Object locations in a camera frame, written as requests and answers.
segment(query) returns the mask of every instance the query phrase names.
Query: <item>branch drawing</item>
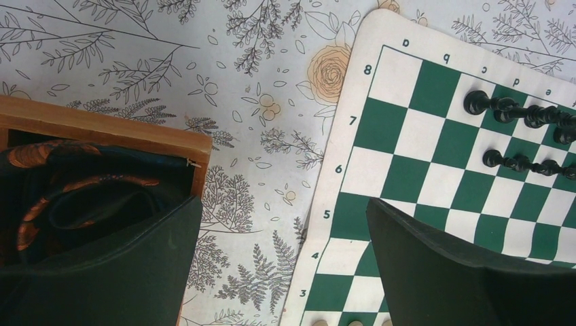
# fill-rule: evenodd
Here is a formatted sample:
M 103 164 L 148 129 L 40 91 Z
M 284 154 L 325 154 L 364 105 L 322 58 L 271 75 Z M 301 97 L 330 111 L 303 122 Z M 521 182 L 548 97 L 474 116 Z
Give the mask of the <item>branch drawing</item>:
M 57 49 L 54 50 L 55 54 L 44 52 L 48 59 L 43 61 L 41 65 L 49 64 L 52 67 L 54 63 L 58 62 L 58 73 L 60 73 L 64 68 L 66 60 L 68 60 L 69 70 L 71 70 L 74 65 L 82 63 L 82 61 L 84 61 L 86 66 L 90 68 L 90 62 L 92 60 L 91 57 L 96 58 L 96 55 L 98 55 L 100 62 L 104 62 L 104 54 L 99 48 L 99 44 L 114 49 L 114 46 L 105 40 L 114 39 L 114 37 L 106 34 L 106 32 L 76 35 L 76 37 L 82 36 L 87 36 L 87 38 L 77 38 L 72 40 L 70 37 L 66 37 L 65 39 L 70 39 L 70 41 L 60 41 L 60 43 L 65 46 L 65 48 L 62 49 L 62 52 L 64 53 Z
M 190 18 L 194 17 L 196 3 L 200 3 L 200 0 L 158 0 L 158 12 L 166 10 L 169 15 L 181 9 L 178 21 L 184 25 Z
M 200 132 L 202 134 L 207 134 L 212 137 L 212 148 L 215 151 L 219 151 L 220 148 L 217 146 L 224 146 L 229 148 L 234 148 L 232 144 L 233 140 L 236 140 L 229 132 L 217 130 L 219 127 L 216 125 L 216 121 L 212 120 L 209 117 L 194 117 L 192 119 L 188 119 L 186 122 L 185 130 L 191 130 L 193 132 Z
M 282 130 L 272 128 L 263 131 L 260 135 L 260 144 L 264 146 L 266 153 L 288 154 L 292 149 L 296 150 L 296 155 L 304 154 L 303 160 L 296 160 L 298 168 L 310 170 L 324 160 L 324 151 L 316 148 L 316 143 L 312 139 L 303 137 L 301 132 L 294 131 L 291 134 L 293 140 L 289 143 L 284 140 L 286 134 Z
M 22 45 L 26 45 L 28 49 L 32 50 L 32 44 L 36 42 L 35 49 L 38 50 L 42 47 L 44 39 L 59 38 L 58 35 L 47 32 L 34 18 L 27 18 L 34 27 L 22 26 L 17 17 L 10 12 L 6 12 L 3 22 L 0 20 L 0 34 L 2 35 L 0 37 L 0 51 L 8 61 L 12 60 L 10 54 L 12 56 L 17 55 Z M 6 50 L 8 46 L 12 45 L 14 45 L 12 50 Z
M 502 8 L 492 21 L 494 41 L 487 40 L 486 32 L 482 31 L 482 22 L 475 24 L 473 15 L 457 18 L 452 29 L 467 43 L 487 47 L 495 54 L 546 75 L 554 76 L 554 71 L 561 71 L 564 61 L 576 61 L 576 25 L 571 29 L 561 19 L 552 19 L 546 21 L 547 29 L 542 31 L 538 16 L 533 14 L 535 2 L 499 0 L 498 5 Z M 515 43 L 521 39 L 535 41 L 539 46 L 516 46 Z
M 91 9 L 92 12 L 90 15 L 94 18 L 95 22 L 106 17 L 104 25 L 114 20 L 118 12 L 121 12 L 148 32 L 154 39 L 157 39 L 146 25 L 146 20 L 152 16 L 153 12 L 153 10 L 146 12 L 148 0 L 144 0 L 142 5 L 140 5 L 140 1 L 135 0 L 82 0 L 82 2 L 75 0 L 72 8 L 76 7 L 79 7 L 79 12 Z
M 239 277 L 229 275 L 228 284 L 222 285 L 215 297 L 231 299 L 238 297 L 241 304 L 252 302 L 260 311 L 264 300 L 270 298 L 270 313 L 274 314 L 276 306 L 286 294 L 296 265 L 297 255 L 275 230 L 272 235 L 276 261 L 265 257 L 258 244 L 254 244 L 252 257 L 254 270 L 250 271 L 242 264 L 238 265 Z
M 115 92 L 112 92 L 110 96 L 115 96 L 118 100 L 121 95 L 124 95 L 124 101 L 128 104 L 130 92 L 132 92 L 134 99 L 137 101 L 140 97 L 140 89 L 147 91 L 148 94 L 150 94 L 154 88 L 156 92 L 159 92 L 161 81 L 165 81 L 169 87 L 172 86 L 172 83 L 166 76 L 168 68 L 170 68 L 175 75 L 182 78 L 182 74 L 180 74 L 178 68 L 172 65 L 173 54 L 179 48 L 180 46 L 172 50 L 164 59 L 150 58 L 149 61 L 154 62 L 152 65 L 148 60 L 138 59 L 136 69 L 130 68 L 120 61 L 114 61 L 115 65 L 112 65 L 111 69 L 103 69 L 103 72 L 98 76 L 104 76 L 103 85 L 109 81 L 111 75 L 117 76 L 118 80 L 116 82 L 124 85 L 123 88 L 114 86 L 113 89 Z
M 253 319 L 245 319 L 244 314 L 241 311 L 230 310 L 229 308 L 224 311 L 224 309 L 220 310 L 220 313 L 216 312 L 214 314 L 214 320 L 210 323 L 198 323 L 189 318 L 184 316 L 180 316 L 186 323 L 186 326 L 266 326 L 266 324 L 262 324 L 262 322 L 253 320 Z
M 221 278 L 222 268 L 230 267 L 228 256 L 218 248 L 211 232 L 229 234 L 252 233 L 254 196 L 242 175 L 229 177 L 221 166 L 211 166 L 206 173 L 202 197 L 201 236 L 190 267 L 187 285 L 203 292 L 213 288 L 215 279 Z
M 284 34 L 281 24 L 292 22 L 292 29 L 295 30 L 302 20 L 303 9 L 300 2 L 297 2 L 282 19 L 280 4 L 276 0 L 262 0 L 252 14 L 244 16 L 237 9 L 246 4 L 245 0 L 226 0 L 224 7 L 232 12 L 232 15 L 228 15 L 226 34 L 233 34 L 237 38 L 238 41 L 232 42 L 235 47 L 247 47 L 244 54 L 236 59 L 234 66 L 237 71 L 244 70 L 252 77 L 258 72 L 257 66 L 262 60 L 262 55 L 269 59 L 274 54 L 273 40 L 280 39 Z

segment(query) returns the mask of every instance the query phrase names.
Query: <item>flower drawing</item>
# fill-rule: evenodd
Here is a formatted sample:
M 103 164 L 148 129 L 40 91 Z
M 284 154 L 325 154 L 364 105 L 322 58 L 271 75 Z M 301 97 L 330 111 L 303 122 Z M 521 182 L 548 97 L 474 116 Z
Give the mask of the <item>flower drawing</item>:
M 308 67 L 308 81 L 317 102 L 325 105 L 338 102 L 348 60 L 350 48 L 347 46 L 326 46 L 312 58 Z

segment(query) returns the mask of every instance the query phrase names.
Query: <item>white square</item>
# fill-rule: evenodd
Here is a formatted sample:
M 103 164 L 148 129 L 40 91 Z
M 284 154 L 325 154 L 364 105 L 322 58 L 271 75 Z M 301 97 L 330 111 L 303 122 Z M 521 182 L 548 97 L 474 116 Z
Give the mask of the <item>white square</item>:
M 328 325 L 338 325 L 340 322 L 341 311 L 304 311 L 301 325 L 314 325 L 317 321 L 326 321 Z
M 389 153 L 353 147 L 342 183 L 342 192 L 380 197 L 392 157 Z
M 540 145 L 533 162 L 542 163 L 544 160 L 555 160 L 558 164 L 562 164 L 561 162 L 563 162 L 565 158 L 566 151 L 550 146 Z M 557 176 L 558 175 L 552 175 L 550 177 L 546 177 L 545 175 L 540 175 L 539 173 L 528 173 L 526 182 L 535 185 L 541 185 L 543 187 L 552 187 Z
M 523 182 L 516 180 L 494 178 L 494 183 L 482 208 L 482 214 L 510 217 L 523 185 Z
M 372 326 L 382 326 L 385 321 L 389 321 L 390 319 L 390 312 L 379 312 Z
M 458 85 L 454 91 L 454 97 L 452 97 L 452 102 L 450 103 L 450 108 L 448 109 L 447 118 L 450 120 L 462 122 L 463 124 L 469 124 L 471 126 L 480 127 L 482 125 L 482 120 L 484 119 L 484 114 L 486 111 L 479 115 L 472 115 L 464 110 L 464 98 L 466 94 L 473 90 L 483 90 L 488 97 L 492 97 L 494 92 L 494 87 L 496 85 L 466 75 L 464 73 L 460 74 L 460 79 L 458 80 Z
M 562 226 L 575 196 L 573 192 L 551 189 L 536 222 Z
M 552 103 L 543 101 L 539 98 L 528 96 L 528 98 L 526 98 L 526 102 L 524 104 L 524 107 L 527 108 L 531 105 L 538 105 L 541 107 L 549 107 L 550 105 L 552 105 Z M 523 119 L 519 119 L 518 123 L 516 124 L 516 127 L 514 128 L 514 132 L 512 133 L 512 136 L 516 137 L 516 138 L 524 139 L 525 141 L 531 141 L 533 143 L 540 144 L 540 143 L 542 143 L 542 139 L 544 139 L 544 135 L 546 134 L 546 130 L 548 130 L 549 126 L 550 126 L 549 124 L 545 124 L 544 126 L 542 126 L 540 128 L 536 128 L 536 129 L 529 128 L 529 127 L 526 127 L 526 124 L 524 123 Z
M 509 219 L 504 234 L 502 253 L 515 257 L 528 257 L 532 250 L 532 236 L 536 222 Z
M 378 312 L 384 299 L 384 287 L 379 277 L 354 276 L 344 312 Z
M 448 212 L 444 231 L 462 240 L 474 243 L 474 235 L 479 218 L 479 213 L 451 209 Z
M 576 229 L 560 228 L 555 261 L 576 264 Z
M 484 153 L 489 149 L 497 149 L 504 155 L 510 139 L 512 139 L 512 137 L 505 134 L 487 129 L 479 129 L 476 140 L 474 141 L 474 146 L 472 147 L 472 153 L 466 165 L 466 170 L 472 170 L 486 175 L 496 175 L 498 173 L 498 167 L 489 168 L 484 165 L 484 163 L 482 163 L 482 156 L 484 156 Z
M 435 115 L 408 109 L 394 154 L 432 161 L 444 120 Z
M 368 243 L 368 241 L 330 238 L 316 273 L 354 275 Z
M 416 203 L 415 202 L 401 202 L 399 200 L 391 200 L 386 198 L 380 198 L 381 201 L 386 202 L 396 209 L 403 211 L 404 213 L 414 216 L 414 212 L 416 211 Z
M 546 260 L 546 259 L 538 259 L 538 258 L 526 258 L 527 261 L 532 261 L 538 264 L 544 264 L 544 265 L 550 265 L 550 263 L 552 263 L 552 260 Z
M 430 163 L 417 203 L 450 208 L 463 175 L 461 168 Z
M 408 107 L 418 80 L 422 60 L 384 48 L 376 69 L 369 97 Z

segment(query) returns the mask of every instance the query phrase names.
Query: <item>fern drawing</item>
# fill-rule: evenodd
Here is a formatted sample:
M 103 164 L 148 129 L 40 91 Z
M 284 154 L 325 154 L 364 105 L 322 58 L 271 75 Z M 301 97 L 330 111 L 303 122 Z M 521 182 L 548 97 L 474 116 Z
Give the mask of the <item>fern drawing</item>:
M 263 131 L 260 135 L 260 144 L 264 146 L 266 153 L 288 154 L 295 150 L 296 155 L 304 154 L 302 160 L 296 160 L 298 168 L 310 170 L 324 160 L 324 151 L 316 148 L 316 143 L 312 139 L 302 136 L 300 132 L 294 131 L 291 134 L 292 143 L 285 141 L 286 134 L 282 130 L 272 128 Z
M 576 61 L 576 25 L 552 19 L 542 27 L 533 14 L 536 3 L 531 0 L 499 0 L 498 5 L 501 12 L 492 21 L 492 40 L 482 30 L 482 22 L 474 22 L 473 15 L 457 18 L 452 29 L 467 43 L 487 47 L 546 75 L 554 76 L 554 71 L 562 71 L 565 61 Z M 515 43 L 520 40 L 534 45 L 517 46 Z
M 191 130 L 193 132 L 199 132 L 211 136 L 212 148 L 215 151 L 220 150 L 218 146 L 234 148 L 232 141 L 236 139 L 229 132 L 218 130 L 219 127 L 216 125 L 216 121 L 209 117 L 194 117 L 188 119 L 188 121 L 186 121 L 186 126 L 188 126 L 188 128 L 185 130 Z
M 270 313 L 274 314 L 278 303 L 288 292 L 297 255 L 276 230 L 272 241 L 276 251 L 275 261 L 265 257 L 260 246 L 254 244 L 253 270 L 239 264 L 238 277 L 229 275 L 228 283 L 222 285 L 215 297 L 231 300 L 237 297 L 241 304 L 251 302 L 258 310 L 261 310 L 264 300 L 268 298 Z
M 206 173 L 202 197 L 202 223 L 196 252 L 188 275 L 188 288 L 204 292 L 221 278 L 222 268 L 230 267 L 228 256 L 218 248 L 213 232 L 252 233 L 254 196 L 242 175 L 229 177 L 221 166 L 211 166 Z

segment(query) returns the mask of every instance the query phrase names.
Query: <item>wooden box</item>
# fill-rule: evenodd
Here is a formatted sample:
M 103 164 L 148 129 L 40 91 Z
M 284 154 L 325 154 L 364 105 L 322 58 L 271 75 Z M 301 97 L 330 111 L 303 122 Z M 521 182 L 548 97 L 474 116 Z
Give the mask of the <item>wooden box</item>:
M 212 151 L 208 135 L 0 96 L 0 151 L 47 137 L 186 158 L 195 167 L 191 195 L 202 196 Z

